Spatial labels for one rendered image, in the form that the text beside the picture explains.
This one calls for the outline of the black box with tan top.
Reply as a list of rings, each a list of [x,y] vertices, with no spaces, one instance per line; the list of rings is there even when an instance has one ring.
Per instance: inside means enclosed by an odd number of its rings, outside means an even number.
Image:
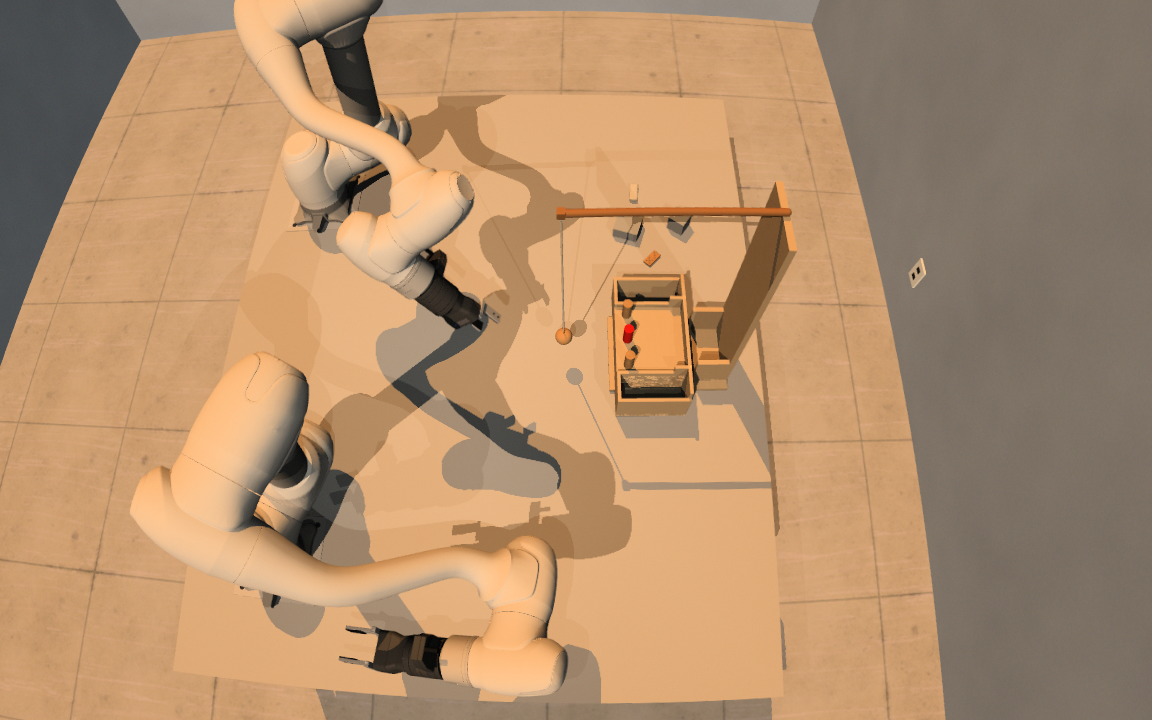
[[[643,217],[617,217],[612,236],[636,242],[641,225],[643,225]]]

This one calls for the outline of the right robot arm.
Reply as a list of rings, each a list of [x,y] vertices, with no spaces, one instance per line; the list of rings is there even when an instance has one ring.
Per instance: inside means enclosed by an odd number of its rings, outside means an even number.
[[[311,556],[317,526],[302,523],[334,446],[305,419],[306,409],[306,377],[297,367],[264,351],[243,357],[212,389],[173,468],[143,475],[132,520],[189,568],[262,591],[271,609],[278,596],[349,607],[467,579],[492,609],[468,653],[471,685],[506,696],[556,694],[568,655],[547,638],[558,561],[541,538],[520,536],[497,552],[444,547],[358,566]]]

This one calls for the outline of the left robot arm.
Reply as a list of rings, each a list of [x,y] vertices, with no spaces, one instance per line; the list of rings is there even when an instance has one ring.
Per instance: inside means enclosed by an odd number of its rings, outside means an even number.
[[[234,18],[248,59],[306,128],[282,149],[285,181],[301,205],[294,223],[323,232],[326,222],[339,222],[340,252],[392,287],[410,274],[422,251],[465,222],[473,188],[457,170],[424,167],[406,147],[412,129],[404,111],[378,100],[364,33],[381,3],[236,0]],[[314,40],[323,45],[342,113],[326,108],[308,81],[300,47]],[[391,174],[391,211],[349,214],[358,174],[380,164]]]

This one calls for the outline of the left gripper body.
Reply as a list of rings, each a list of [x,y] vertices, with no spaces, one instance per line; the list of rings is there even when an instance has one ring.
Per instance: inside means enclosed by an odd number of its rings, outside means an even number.
[[[440,249],[435,252],[430,249],[425,251],[429,252],[429,258],[422,258],[419,253],[410,274],[401,283],[392,286],[392,290],[401,293],[404,300],[419,302],[435,316],[444,316],[445,323],[454,329],[476,323],[482,305],[444,278],[447,255]]]

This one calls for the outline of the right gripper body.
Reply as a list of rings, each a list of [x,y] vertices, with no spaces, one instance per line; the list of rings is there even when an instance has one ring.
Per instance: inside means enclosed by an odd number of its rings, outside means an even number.
[[[380,673],[407,673],[475,688],[468,680],[468,653],[477,637],[479,635],[450,635],[447,639],[425,632],[402,635],[381,630],[372,667]]]

